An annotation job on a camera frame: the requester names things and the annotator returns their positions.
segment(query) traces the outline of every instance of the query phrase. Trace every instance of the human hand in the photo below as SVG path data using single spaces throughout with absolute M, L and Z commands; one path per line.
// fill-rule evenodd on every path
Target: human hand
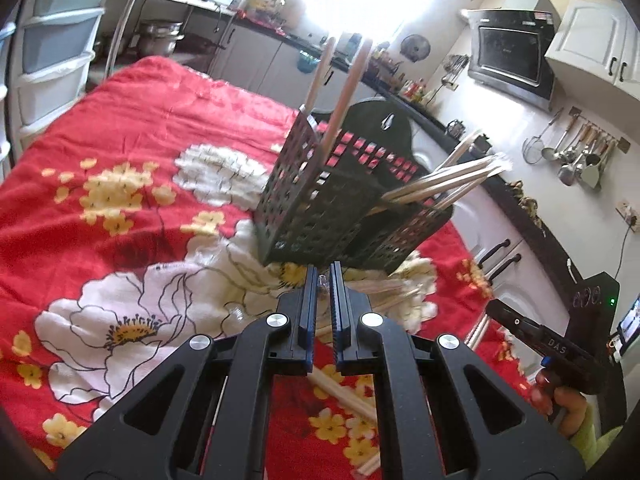
M 550 390 L 551 381 L 544 370 L 536 375 L 536 385 L 531 389 L 531 403 L 533 407 L 545 418 L 553 412 L 553 402 L 547 393 Z M 580 429 L 587 413 L 587 399 L 580 392 L 567 386 L 558 386 L 553 391 L 553 400 L 558 406 L 566 408 L 567 414 L 558 427 L 559 433 L 571 438 Z

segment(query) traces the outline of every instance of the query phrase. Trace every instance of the white wall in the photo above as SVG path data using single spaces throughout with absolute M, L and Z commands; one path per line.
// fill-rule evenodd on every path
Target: white wall
M 482 1 L 431 0 L 417 19 L 404 24 L 389 48 L 393 58 L 403 60 L 398 72 L 404 72 L 408 79 L 429 79 L 465 28 L 460 10 L 479 9 Z M 400 55 L 400 43 L 409 34 L 421 34 L 429 40 L 431 54 L 427 59 L 411 63 Z
M 471 35 L 467 27 L 451 54 L 470 54 Z M 442 69 L 436 71 L 429 82 L 430 88 L 440 85 Z M 640 210 L 640 145 L 631 141 L 631 149 L 625 155 L 614 152 L 602 181 L 602 190 L 595 192 L 576 183 L 564 186 L 557 178 L 559 166 L 542 160 L 530 166 L 522 159 L 523 141 L 539 134 L 551 114 L 538 110 L 511 96 L 483 86 L 469 78 L 466 70 L 458 79 L 459 88 L 452 92 L 443 88 L 431 104 L 430 111 L 444 124 L 453 119 L 462 120 L 467 131 L 482 128 L 499 151 L 507 153 L 513 161 L 513 171 L 505 174 L 508 181 L 522 180 L 524 191 L 538 201 L 538 214 L 565 248 L 584 277 L 605 270 L 615 274 L 620 258 L 620 248 L 626 224 L 615 211 L 615 203 L 629 200 Z M 568 123 L 571 105 L 577 105 L 583 114 L 611 135 L 625 136 L 612 125 L 585 110 L 559 91 L 553 102 L 554 112 L 564 106 L 562 120 L 543 137 L 546 145 L 555 145 Z M 618 281 L 620 299 L 614 325 L 631 306 L 640 292 L 640 234 L 630 233 L 626 241 L 624 261 Z M 640 346 L 632 348 L 623 360 L 623 369 L 629 374 L 626 380 L 628 403 L 633 407 L 640 398 Z

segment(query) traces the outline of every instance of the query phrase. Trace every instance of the green sleeve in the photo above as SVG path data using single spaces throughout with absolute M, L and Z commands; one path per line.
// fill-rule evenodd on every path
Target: green sleeve
M 622 426 L 614 428 L 596 440 L 596 433 L 593 427 L 593 408 L 588 406 L 580 430 L 571 437 L 570 442 L 580 452 L 587 469 L 589 469 L 609 448 L 621 429 Z

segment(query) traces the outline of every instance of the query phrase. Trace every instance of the perforated black basket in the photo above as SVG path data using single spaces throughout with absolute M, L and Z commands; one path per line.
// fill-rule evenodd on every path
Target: perforated black basket
M 351 106 L 325 164 L 320 139 L 300 114 L 254 215 L 263 264 L 340 260 L 392 272 L 450 218 L 452 208 L 417 203 L 384 204 L 386 211 L 367 216 L 385 192 L 427 173 L 412 157 L 407 117 L 390 103 Z

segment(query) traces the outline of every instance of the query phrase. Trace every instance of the metal screw head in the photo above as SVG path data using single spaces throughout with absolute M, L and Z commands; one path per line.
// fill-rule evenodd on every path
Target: metal screw head
M 285 326 L 289 322 L 289 318 L 284 314 L 271 314 L 267 318 L 267 325 L 273 327 Z
M 205 335 L 195 335 L 189 339 L 189 346 L 194 350 L 204 350 L 211 344 L 211 339 Z
M 380 326 L 384 321 L 384 318 L 375 312 L 367 312 L 360 319 L 367 326 Z
M 458 338 L 451 334 L 441 335 L 438 338 L 438 343 L 440 343 L 440 346 L 442 346 L 443 348 L 448 348 L 449 350 L 458 348 L 458 345 L 460 345 L 460 341 L 458 340 Z

